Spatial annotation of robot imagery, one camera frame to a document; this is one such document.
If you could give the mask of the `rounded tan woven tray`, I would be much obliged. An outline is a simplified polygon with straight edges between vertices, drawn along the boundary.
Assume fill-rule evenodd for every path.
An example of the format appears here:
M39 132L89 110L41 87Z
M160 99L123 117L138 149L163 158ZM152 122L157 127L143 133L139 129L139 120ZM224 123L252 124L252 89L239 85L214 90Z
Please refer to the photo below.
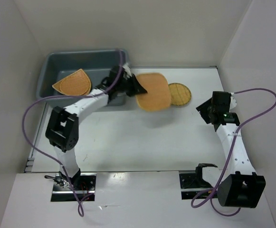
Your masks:
M139 84L147 91L136 95L138 106L148 112L161 111L171 106L169 84L160 73L143 73L136 76Z

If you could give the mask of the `round yellow-green woven tray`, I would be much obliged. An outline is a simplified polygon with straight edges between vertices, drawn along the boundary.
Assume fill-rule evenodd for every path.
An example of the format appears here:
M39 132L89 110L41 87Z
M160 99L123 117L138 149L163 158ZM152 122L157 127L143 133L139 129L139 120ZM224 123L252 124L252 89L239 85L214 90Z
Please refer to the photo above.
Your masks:
M169 90L171 93L171 105L185 106L191 101L191 91L184 84L170 83Z

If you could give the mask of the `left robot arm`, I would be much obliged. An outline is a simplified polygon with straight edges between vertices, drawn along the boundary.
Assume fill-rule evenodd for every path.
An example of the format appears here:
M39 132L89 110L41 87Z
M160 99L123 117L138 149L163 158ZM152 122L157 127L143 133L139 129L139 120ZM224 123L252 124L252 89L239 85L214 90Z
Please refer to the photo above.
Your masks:
M109 76L95 86L87 98L64 108L53 108L45 136L56 152L60 166L59 176L70 190L77 189L81 183L81 170L75 155L80 123L93 112L108 105L119 93L125 93L128 97L147 93L126 65L113 67Z

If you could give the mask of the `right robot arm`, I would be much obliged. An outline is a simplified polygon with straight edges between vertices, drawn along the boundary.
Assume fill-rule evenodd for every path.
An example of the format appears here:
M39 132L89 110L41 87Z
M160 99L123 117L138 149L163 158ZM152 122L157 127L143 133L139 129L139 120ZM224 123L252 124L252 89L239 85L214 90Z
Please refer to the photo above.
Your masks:
M231 93L214 91L212 97L196 109L202 119L214 127L226 157L227 167L200 163L195 169L195 183L216 187L219 204L223 207L255 208L266 186L264 176L257 175L245 149L240 121L232 113Z

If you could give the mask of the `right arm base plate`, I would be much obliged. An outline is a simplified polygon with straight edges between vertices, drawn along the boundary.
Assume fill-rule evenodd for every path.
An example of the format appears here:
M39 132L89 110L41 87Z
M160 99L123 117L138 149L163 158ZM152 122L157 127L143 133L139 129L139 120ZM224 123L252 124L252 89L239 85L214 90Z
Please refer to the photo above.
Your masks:
M194 171L179 171L182 200L191 200L199 192L213 188L210 183L202 179L203 172L201 167L197 167Z

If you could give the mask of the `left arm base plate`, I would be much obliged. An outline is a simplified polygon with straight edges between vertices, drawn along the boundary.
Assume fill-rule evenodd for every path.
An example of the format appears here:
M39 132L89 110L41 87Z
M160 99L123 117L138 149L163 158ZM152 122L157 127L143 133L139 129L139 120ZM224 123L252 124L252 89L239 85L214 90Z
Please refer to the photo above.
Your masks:
M53 181L51 202L70 202L76 201L69 183L62 179L58 173L55 175L45 175L45 179ZM81 173L78 181L73 184L73 188L80 201L95 200L96 173Z

